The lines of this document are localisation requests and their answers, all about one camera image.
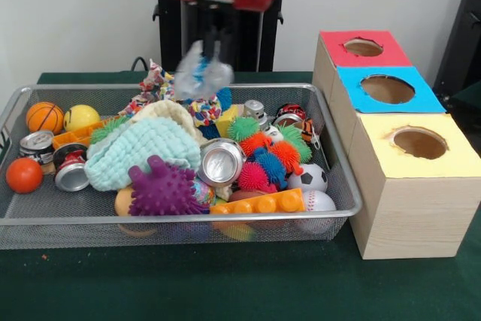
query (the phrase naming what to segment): orange lego brick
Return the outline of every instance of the orange lego brick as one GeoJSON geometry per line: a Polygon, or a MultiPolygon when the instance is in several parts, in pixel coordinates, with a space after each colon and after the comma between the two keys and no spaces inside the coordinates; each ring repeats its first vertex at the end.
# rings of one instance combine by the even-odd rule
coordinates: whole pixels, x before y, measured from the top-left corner
{"type": "Polygon", "coordinates": [[[284,192],[260,195],[259,197],[243,199],[210,208],[211,214],[230,213],[282,213],[304,212],[306,207],[301,189],[290,189],[284,192]]]}
{"type": "Polygon", "coordinates": [[[85,144],[86,146],[90,145],[90,136],[92,135],[93,131],[105,126],[106,123],[110,122],[111,120],[115,120],[117,117],[108,118],[106,120],[101,120],[100,122],[91,124],[90,126],[80,128],[76,131],[62,133],[60,135],[56,135],[53,137],[53,148],[56,150],[57,148],[63,146],[64,144],[69,143],[81,143],[85,144]]]}

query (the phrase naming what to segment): white wall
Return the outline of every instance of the white wall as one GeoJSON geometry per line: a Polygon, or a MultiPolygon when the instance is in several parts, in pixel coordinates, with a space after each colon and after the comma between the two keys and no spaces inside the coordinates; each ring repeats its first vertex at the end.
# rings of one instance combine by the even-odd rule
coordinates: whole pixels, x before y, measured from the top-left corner
{"type": "Polygon", "coordinates": [[[122,71],[136,56],[160,59],[156,2],[0,0],[1,104],[44,71],[122,71]]]}
{"type": "Polygon", "coordinates": [[[388,29],[433,83],[460,0],[284,0],[276,70],[311,70],[323,30],[388,29]]]}
{"type": "MultiPolygon", "coordinates": [[[[43,71],[121,71],[160,58],[156,0],[0,0],[0,105],[43,71]]],[[[313,69],[320,29],[390,29],[433,81],[459,0],[284,0],[276,70],[313,69]]]]}

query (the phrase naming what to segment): metal basket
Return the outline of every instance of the metal basket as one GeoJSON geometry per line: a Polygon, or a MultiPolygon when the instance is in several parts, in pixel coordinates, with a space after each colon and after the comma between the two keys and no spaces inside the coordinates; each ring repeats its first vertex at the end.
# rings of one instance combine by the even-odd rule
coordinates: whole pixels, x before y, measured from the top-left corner
{"type": "Polygon", "coordinates": [[[52,176],[46,176],[33,193],[16,194],[6,183],[5,172],[18,157],[20,139],[29,133],[25,116],[30,106],[39,101],[51,101],[62,109],[89,104],[102,116],[109,116],[139,93],[135,85],[29,86],[14,93],[0,116],[0,249],[334,238],[347,217],[360,210],[362,200],[320,91],[310,84],[245,84],[232,85],[231,90],[235,104],[258,99],[268,114],[275,114],[285,103],[297,103],[306,110],[321,134],[322,149],[313,153],[313,162],[327,172],[327,193],[334,200],[336,211],[117,217],[113,209],[115,192],[98,192],[92,187],[62,192],[55,187],[52,176]],[[301,223],[316,226],[316,234],[303,231],[301,223]]]}

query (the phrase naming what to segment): fuzzy teal towel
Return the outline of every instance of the fuzzy teal towel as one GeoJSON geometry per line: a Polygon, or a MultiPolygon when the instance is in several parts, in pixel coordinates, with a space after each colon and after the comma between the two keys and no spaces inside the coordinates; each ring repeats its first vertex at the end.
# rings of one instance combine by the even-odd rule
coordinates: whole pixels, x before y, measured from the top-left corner
{"type": "Polygon", "coordinates": [[[195,171],[201,164],[198,143],[173,120],[160,117],[122,124],[90,146],[85,172],[98,191],[122,189],[131,183],[128,172],[132,166],[150,171],[147,158],[152,155],[195,171]]]}

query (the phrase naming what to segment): cardboard box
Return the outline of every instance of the cardboard box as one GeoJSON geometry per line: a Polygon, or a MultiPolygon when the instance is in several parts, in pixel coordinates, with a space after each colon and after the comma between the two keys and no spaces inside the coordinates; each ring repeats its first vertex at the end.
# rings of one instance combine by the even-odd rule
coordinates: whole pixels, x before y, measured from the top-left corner
{"type": "Polygon", "coordinates": [[[338,67],[329,107],[347,153],[357,113],[445,112],[414,67],[338,67]]]}
{"type": "Polygon", "coordinates": [[[313,85],[330,104],[336,67],[409,67],[410,60],[387,31],[321,32],[313,85]]]}
{"type": "Polygon", "coordinates": [[[364,259],[455,256],[481,200],[481,159],[448,114],[359,114],[349,160],[364,259]]]}

